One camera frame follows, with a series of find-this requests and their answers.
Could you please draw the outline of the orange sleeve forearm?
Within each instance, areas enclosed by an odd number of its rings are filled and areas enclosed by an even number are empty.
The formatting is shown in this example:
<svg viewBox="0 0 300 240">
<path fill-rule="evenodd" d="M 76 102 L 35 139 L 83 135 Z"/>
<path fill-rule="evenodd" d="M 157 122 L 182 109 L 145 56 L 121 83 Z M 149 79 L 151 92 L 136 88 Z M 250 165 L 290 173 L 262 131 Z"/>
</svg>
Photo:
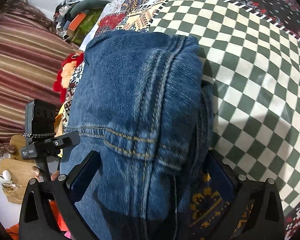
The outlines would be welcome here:
<svg viewBox="0 0 300 240">
<path fill-rule="evenodd" d="M 23 200 L 19 223 L 6 229 L 12 239 L 68 239 L 71 233 L 54 200 L 30 193 Z"/>
</svg>

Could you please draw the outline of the person's left hand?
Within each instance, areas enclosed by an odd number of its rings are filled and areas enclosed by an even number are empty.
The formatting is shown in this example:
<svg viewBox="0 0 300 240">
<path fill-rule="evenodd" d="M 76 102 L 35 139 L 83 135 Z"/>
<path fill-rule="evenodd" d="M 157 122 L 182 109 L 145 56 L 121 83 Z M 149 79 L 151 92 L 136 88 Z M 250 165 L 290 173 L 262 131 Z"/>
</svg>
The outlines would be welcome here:
<svg viewBox="0 0 300 240">
<path fill-rule="evenodd" d="M 41 170 L 36 167 L 36 166 L 33 166 L 31 167 L 31 171 L 34 175 L 34 177 L 38 180 L 38 181 L 43 181 L 42 178 L 41 178 Z M 60 175 L 60 172 L 59 170 L 57 170 L 55 173 L 51 174 L 51 180 L 55 180 L 57 179 L 57 177 Z"/>
</svg>

